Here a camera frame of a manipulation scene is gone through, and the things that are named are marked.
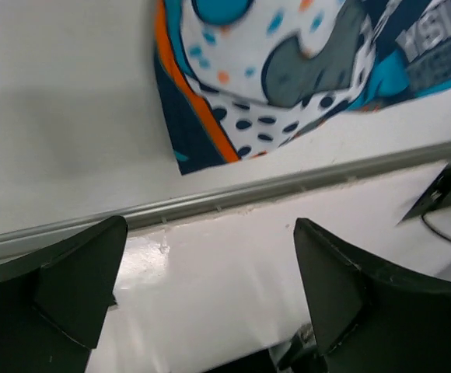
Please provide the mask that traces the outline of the colourful patterned shorts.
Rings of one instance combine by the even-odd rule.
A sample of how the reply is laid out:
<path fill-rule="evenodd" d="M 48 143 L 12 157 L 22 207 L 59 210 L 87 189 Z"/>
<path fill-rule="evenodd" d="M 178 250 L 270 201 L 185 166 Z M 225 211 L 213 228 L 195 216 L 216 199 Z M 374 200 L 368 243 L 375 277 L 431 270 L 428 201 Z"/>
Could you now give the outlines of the colourful patterned shorts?
<path fill-rule="evenodd" d="M 450 89 L 451 1 L 160 1 L 154 66 L 187 175 Z"/>

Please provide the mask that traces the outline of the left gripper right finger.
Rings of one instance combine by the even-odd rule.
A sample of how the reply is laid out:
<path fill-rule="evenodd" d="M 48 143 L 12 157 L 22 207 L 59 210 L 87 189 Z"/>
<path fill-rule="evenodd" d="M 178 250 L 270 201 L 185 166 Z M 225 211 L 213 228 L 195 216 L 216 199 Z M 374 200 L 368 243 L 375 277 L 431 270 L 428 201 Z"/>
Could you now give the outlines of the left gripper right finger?
<path fill-rule="evenodd" d="M 451 281 L 353 246 L 306 218 L 295 253 L 331 372 L 451 372 Z"/>

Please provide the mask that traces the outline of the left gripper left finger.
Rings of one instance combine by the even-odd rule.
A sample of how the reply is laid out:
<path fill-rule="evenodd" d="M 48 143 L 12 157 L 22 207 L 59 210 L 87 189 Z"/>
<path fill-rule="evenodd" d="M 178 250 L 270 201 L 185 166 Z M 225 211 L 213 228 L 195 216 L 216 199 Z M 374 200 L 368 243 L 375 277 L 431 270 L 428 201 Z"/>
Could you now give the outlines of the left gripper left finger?
<path fill-rule="evenodd" d="M 128 236 L 121 216 L 0 264 L 0 372 L 84 372 Z"/>

